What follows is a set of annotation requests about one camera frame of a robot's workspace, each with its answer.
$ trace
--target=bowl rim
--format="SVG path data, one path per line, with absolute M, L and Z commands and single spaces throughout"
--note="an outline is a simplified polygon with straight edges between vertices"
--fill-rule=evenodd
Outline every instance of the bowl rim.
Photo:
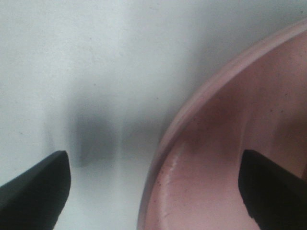
M 222 67 L 218 72 L 213 74 L 213 76 L 203 83 L 194 92 L 190 99 L 183 104 L 163 135 L 156 154 L 151 162 L 140 204 L 138 230 L 144 229 L 147 207 L 158 173 L 168 155 L 168 152 L 188 122 L 210 100 L 210 98 L 212 98 L 241 71 L 282 43 L 298 36 L 306 30 L 307 18 L 304 18 L 295 24 L 287 26 L 284 29 L 256 42 L 224 65 L 224 67 Z

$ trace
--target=pink ceramic dish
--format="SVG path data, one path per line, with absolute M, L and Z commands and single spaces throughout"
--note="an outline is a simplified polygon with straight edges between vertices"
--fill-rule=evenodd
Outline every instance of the pink ceramic dish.
M 239 55 L 182 107 L 152 161 L 138 230 L 258 230 L 237 185 L 245 149 L 304 177 L 307 20 Z

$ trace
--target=white background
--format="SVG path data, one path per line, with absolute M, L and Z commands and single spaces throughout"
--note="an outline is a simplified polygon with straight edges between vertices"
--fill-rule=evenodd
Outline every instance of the white background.
M 306 0 L 0 0 L 0 184 L 67 150 L 71 194 L 55 229 L 136 229 L 180 106 L 306 15 Z

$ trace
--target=black plastic tip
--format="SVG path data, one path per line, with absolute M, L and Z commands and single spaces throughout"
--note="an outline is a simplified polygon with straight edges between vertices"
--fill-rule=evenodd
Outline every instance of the black plastic tip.
M 0 230 L 51 230 L 67 201 L 71 172 L 57 151 L 0 187 Z
M 256 151 L 244 151 L 238 186 L 261 230 L 307 229 L 307 184 Z

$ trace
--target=white wall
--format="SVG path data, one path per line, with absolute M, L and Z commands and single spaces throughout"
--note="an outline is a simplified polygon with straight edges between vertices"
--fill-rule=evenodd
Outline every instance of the white wall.
M 180 106 L 306 15 L 305 0 L 0 0 L 0 184 L 67 150 L 72 188 L 55 229 L 135 229 Z

